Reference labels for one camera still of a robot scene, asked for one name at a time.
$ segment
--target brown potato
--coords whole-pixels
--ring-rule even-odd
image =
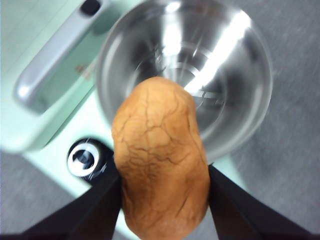
[[[192,96],[163,77],[143,81],[118,109],[112,137],[128,227],[143,240],[186,237],[210,186]]]

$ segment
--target stainless steel bowl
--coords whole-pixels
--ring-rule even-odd
[[[96,75],[107,120],[138,83],[154,76],[194,97],[209,164],[253,134],[272,92],[256,26],[245,12],[213,0],[149,0],[113,26]]]

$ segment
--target gray handle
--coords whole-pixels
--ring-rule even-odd
[[[50,88],[57,85],[51,82],[57,68],[92,30],[96,21],[103,19],[102,15],[107,14],[106,10],[111,4],[110,0],[87,0],[77,7],[21,73],[14,95],[22,105],[37,113],[43,113],[59,99],[59,93],[66,89],[61,89],[61,91],[57,89],[55,93],[52,93],[50,89],[46,89],[46,85],[50,83]],[[85,58],[86,53],[78,54],[78,56]],[[50,92],[50,100],[41,94],[43,89],[46,89],[46,94]]]

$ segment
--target potato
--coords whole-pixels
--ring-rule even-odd
[[[163,77],[143,81],[118,109],[112,137],[128,227],[143,240],[186,237],[210,186],[192,96]]]

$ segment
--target black knob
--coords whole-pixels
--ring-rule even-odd
[[[114,152],[102,142],[84,138],[75,142],[67,157],[67,167],[71,174],[92,183],[108,168],[114,167]]]
[[[100,2],[97,0],[86,0],[80,7],[81,12],[88,16],[93,16],[100,9]]]

